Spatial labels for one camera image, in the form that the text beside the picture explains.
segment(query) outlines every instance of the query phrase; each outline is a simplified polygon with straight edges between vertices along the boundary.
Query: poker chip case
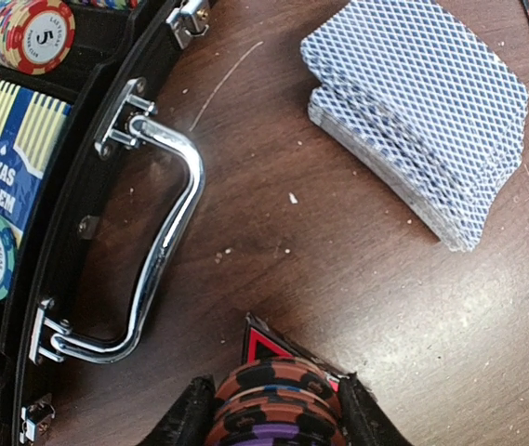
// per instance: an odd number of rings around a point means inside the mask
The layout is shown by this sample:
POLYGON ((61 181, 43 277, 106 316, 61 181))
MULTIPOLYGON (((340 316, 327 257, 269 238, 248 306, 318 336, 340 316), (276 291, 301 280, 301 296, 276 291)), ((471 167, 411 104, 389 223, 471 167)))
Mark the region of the poker chip case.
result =
POLYGON ((55 416, 53 376, 66 358, 109 364, 139 342, 156 286, 204 186, 199 153, 151 119, 152 101, 182 51, 207 31, 214 3, 144 0, 131 11, 70 5, 76 36, 63 63, 40 76, 0 67, 0 79, 72 105, 0 304, 0 446, 44 442, 55 416), (179 157, 187 183, 139 268, 125 336, 89 339, 67 322, 77 283, 122 161, 144 145, 179 157))

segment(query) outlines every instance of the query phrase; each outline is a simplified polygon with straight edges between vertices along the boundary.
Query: stack of poker chips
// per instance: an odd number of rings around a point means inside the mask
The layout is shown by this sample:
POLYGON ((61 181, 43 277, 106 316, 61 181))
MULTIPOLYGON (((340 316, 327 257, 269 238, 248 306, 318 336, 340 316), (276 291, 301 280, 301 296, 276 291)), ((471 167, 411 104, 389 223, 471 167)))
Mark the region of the stack of poker chips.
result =
POLYGON ((74 32, 73 13, 60 0, 0 0, 0 65, 50 72, 68 55, 74 32))
POLYGON ((337 393, 309 361, 275 358, 232 372, 216 394, 205 446, 346 446, 337 393))
POLYGON ((472 251, 522 164, 526 87, 432 0, 352 0, 301 53, 323 84, 311 120, 451 250, 472 251))
POLYGON ((104 7, 107 9, 115 9, 125 11, 134 9, 142 0, 68 0, 72 5, 85 5, 89 7, 104 7))

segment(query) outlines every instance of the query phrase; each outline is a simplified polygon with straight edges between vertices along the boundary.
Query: metal latch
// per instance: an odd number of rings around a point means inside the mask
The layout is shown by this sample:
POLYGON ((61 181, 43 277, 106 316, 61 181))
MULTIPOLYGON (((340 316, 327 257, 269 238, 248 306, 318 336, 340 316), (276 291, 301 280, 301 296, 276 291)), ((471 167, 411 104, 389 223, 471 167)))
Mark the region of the metal latch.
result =
POLYGON ((46 433, 56 411, 51 405, 51 395, 45 395, 28 407, 20 408, 20 444, 39 446, 46 442, 46 433))
POLYGON ((208 32, 210 4, 208 0, 184 0, 167 18, 167 24, 178 39, 181 49, 186 49, 190 42, 208 32))

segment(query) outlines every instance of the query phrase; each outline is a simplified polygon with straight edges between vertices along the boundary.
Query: purple poker chip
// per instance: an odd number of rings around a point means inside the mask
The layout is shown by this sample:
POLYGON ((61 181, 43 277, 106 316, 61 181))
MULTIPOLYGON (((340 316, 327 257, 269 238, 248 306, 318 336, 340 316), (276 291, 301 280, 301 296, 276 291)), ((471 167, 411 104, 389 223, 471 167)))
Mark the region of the purple poker chip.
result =
POLYGON ((292 439, 299 434, 299 426, 285 424, 257 425, 252 432, 258 439, 292 439))
POLYGON ((251 431, 231 435, 218 442, 215 446, 279 446, 292 444, 292 440, 296 442, 295 444, 299 445, 310 444, 311 446, 325 446, 330 444, 304 434, 299 430, 299 426, 297 425, 269 423, 252 426, 251 431))
MULTIPOLYGON (((303 444, 299 441, 292 441, 291 439, 249 439, 235 443, 235 446, 298 446, 303 444)), ((312 443, 312 446, 317 446, 319 443, 312 443)))

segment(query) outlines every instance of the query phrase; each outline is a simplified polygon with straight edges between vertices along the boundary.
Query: orange poker chip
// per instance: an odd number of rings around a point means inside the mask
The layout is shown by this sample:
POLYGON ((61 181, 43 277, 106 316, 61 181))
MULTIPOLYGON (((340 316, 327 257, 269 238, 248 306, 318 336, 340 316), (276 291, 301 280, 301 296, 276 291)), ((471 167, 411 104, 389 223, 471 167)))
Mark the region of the orange poker chip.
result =
POLYGON ((218 389, 215 396, 218 407, 239 393, 262 386, 289 386, 306 390, 324 400, 334 413, 341 414, 338 395, 326 381, 324 373, 313 364, 291 359, 256 361, 235 370, 218 389))
POLYGON ((225 402, 225 404, 217 410, 215 414, 215 422, 218 421, 223 414, 232 412, 239 403, 262 397, 269 398, 269 400, 273 400, 274 397, 279 397, 307 402, 326 410, 332 417, 336 417, 336 419, 340 418, 340 413, 336 413, 326 401, 307 390, 289 386, 262 386, 238 393, 225 402))

